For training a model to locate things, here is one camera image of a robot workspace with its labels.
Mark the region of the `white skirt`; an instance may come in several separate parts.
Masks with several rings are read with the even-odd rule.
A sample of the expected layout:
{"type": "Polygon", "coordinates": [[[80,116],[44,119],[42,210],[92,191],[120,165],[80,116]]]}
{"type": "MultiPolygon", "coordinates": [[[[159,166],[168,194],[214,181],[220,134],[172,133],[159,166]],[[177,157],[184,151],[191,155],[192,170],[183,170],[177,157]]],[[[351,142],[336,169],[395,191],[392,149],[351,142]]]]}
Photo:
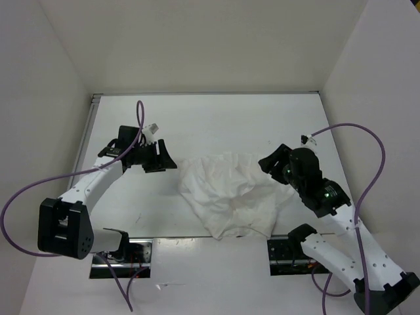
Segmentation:
{"type": "Polygon", "coordinates": [[[261,170],[262,155],[225,152],[183,160],[178,190],[210,233],[270,238],[295,191],[261,170]]]}

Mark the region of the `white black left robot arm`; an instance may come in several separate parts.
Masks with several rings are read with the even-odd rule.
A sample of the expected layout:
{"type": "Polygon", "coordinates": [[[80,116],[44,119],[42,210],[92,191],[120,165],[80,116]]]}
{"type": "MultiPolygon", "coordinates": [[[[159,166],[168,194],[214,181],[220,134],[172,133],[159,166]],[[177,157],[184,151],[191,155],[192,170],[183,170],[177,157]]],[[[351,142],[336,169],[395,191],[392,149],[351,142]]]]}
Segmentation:
{"type": "Polygon", "coordinates": [[[90,253],[107,252],[115,262],[131,254],[129,235],[114,228],[93,228],[90,215],[104,193],[128,168],[139,165],[145,173],[177,168],[165,142],[154,140],[156,125],[144,129],[120,126],[98,154],[89,173],[56,199],[45,199],[39,208],[37,246],[40,251],[84,259],[90,253]]]}

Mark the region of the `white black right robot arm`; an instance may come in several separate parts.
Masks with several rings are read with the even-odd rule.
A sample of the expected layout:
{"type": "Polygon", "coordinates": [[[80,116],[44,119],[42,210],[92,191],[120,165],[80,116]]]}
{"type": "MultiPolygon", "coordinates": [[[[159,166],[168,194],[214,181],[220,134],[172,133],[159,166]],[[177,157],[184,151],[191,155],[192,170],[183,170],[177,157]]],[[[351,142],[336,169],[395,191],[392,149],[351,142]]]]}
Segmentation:
{"type": "Polygon", "coordinates": [[[302,224],[287,235],[290,255],[306,255],[326,267],[347,286],[364,314],[388,314],[419,287],[417,275],[403,271],[363,222],[355,219],[350,198],[336,182],[323,176],[311,149],[291,149],[282,144],[261,159],[259,166],[275,181],[294,188],[304,205],[346,249],[342,253],[309,224],[302,224]]]}

